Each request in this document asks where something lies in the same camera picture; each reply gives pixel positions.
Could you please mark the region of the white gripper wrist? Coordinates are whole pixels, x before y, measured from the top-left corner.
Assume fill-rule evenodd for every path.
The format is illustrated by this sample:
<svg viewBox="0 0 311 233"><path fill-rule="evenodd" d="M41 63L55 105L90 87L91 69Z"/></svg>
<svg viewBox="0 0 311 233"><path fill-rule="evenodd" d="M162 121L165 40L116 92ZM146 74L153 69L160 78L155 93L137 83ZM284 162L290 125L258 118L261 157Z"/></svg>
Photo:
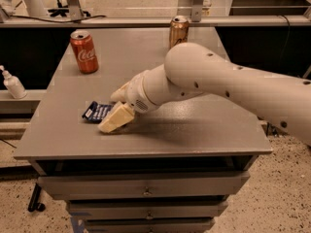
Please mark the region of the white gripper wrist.
<svg viewBox="0 0 311 233"><path fill-rule="evenodd" d="M145 114L157 109L144 89L144 79L147 71L134 76L128 83L111 94L111 101L118 102L113 109L98 124L98 129L103 133L111 133L126 125L135 118L135 112Z"/></svg>

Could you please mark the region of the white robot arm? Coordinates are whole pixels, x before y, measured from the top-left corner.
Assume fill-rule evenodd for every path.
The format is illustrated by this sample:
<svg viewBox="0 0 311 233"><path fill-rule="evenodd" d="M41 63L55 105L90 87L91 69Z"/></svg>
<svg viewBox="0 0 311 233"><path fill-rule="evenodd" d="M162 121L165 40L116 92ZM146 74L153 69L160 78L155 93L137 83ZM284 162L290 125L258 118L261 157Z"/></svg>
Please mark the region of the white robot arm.
<svg viewBox="0 0 311 233"><path fill-rule="evenodd" d="M112 93L113 109L98 129L110 133L165 103L203 93L228 99L311 145L311 83L239 66L195 43L173 47L164 63L134 76Z"/></svg>

